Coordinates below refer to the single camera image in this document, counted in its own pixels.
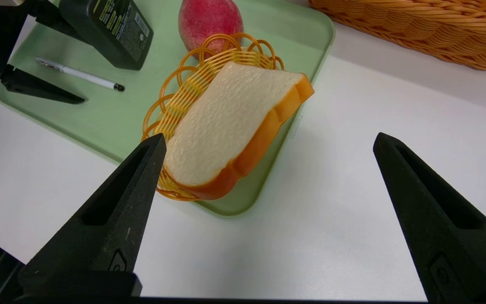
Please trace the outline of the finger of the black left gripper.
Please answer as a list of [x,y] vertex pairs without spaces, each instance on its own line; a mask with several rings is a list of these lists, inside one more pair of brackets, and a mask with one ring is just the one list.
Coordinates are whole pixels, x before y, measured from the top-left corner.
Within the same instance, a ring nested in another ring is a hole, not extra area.
[[85,98],[81,98],[48,83],[48,81],[44,81],[21,69],[17,69],[13,65],[6,66],[5,71],[0,77],[0,82],[8,92],[29,95],[35,98],[43,98],[68,104],[81,104],[86,101]]
[[86,43],[86,40],[62,17],[59,8],[49,0],[32,0],[29,15],[39,24]]

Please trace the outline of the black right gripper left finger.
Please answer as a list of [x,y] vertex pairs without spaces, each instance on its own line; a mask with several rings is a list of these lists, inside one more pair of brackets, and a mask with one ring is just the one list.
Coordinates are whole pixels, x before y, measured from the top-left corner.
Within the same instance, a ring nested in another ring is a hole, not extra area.
[[144,140],[19,274],[31,298],[129,298],[134,267],[166,154],[162,134]]

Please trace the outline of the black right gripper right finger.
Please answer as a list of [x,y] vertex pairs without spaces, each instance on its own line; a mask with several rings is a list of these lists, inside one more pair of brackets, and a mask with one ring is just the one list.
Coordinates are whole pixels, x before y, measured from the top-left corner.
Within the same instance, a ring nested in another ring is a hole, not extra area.
[[407,145],[373,152],[428,301],[486,301],[486,216]]

